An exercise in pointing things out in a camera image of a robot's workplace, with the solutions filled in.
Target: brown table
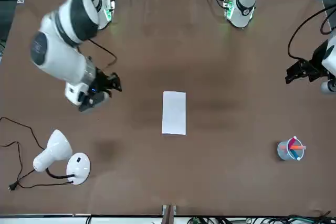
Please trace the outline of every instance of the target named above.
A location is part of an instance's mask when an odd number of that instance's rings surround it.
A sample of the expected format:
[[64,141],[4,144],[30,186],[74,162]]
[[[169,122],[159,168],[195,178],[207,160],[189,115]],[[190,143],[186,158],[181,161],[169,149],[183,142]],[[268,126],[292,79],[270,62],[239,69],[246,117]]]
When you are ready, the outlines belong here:
[[[8,193],[19,171],[17,149],[0,150],[0,212],[313,215],[336,213],[336,97],[320,81],[285,84],[294,63],[287,43],[297,26],[323,8],[317,0],[258,0],[244,30],[223,20],[212,0],[117,0],[116,21],[95,41],[113,51],[122,93],[81,114],[64,96],[65,83],[30,61],[29,45],[44,14],[63,0],[19,5],[0,65],[2,116],[30,125],[45,146],[60,129],[74,152],[92,162],[81,186],[36,187]],[[311,57],[326,39],[324,16],[309,22],[292,53]],[[98,67],[110,56],[81,46]],[[161,134],[162,94],[186,92],[187,135]],[[281,162],[276,144],[296,135],[307,145],[301,162]],[[23,146],[24,173],[40,149],[28,129],[0,124],[0,143]],[[66,162],[56,162],[63,174]],[[45,173],[23,181],[53,183]]]

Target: lamp shade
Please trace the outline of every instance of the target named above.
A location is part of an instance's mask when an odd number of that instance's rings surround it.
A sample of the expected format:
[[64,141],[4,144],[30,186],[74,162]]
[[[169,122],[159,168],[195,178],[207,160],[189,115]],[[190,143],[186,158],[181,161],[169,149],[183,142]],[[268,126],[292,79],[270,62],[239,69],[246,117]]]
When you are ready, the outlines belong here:
[[51,134],[47,148],[34,158],[33,167],[38,172],[43,172],[54,161],[69,159],[72,156],[72,149],[67,140],[59,130]]

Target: sheet of paper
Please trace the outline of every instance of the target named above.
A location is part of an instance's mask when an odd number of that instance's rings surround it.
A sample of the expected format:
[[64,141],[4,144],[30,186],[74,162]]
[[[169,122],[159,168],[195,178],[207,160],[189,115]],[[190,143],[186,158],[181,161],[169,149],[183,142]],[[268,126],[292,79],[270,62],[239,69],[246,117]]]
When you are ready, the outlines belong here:
[[163,92],[162,134],[185,135],[184,92]]

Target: desk lamp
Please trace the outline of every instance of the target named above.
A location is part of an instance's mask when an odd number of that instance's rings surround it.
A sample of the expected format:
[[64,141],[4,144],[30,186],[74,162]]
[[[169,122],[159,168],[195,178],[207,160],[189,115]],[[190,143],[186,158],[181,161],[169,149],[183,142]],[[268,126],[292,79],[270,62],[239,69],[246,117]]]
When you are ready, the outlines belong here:
[[[54,161],[67,159],[69,159],[67,175],[56,176],[50,173],[48,167]],[[46,170],[47,174],[53,178],[67,178],[73,185],[79,185],[89,177],[91,163],[89,157],[84,153],[72,155],[67,138],[59,130],[54,130],[49,138],[47,148],[34,158],[33,167],[37,172]]]

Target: metal stand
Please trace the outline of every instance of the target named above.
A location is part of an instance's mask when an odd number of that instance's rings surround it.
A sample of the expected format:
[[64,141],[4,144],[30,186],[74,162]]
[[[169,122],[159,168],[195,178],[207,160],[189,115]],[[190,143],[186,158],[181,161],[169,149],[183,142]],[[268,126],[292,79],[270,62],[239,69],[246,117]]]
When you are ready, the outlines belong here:
[[175,205],[163,205],[162,212],[164,213],[161,224],[174,224],[174,215],[176,215]]

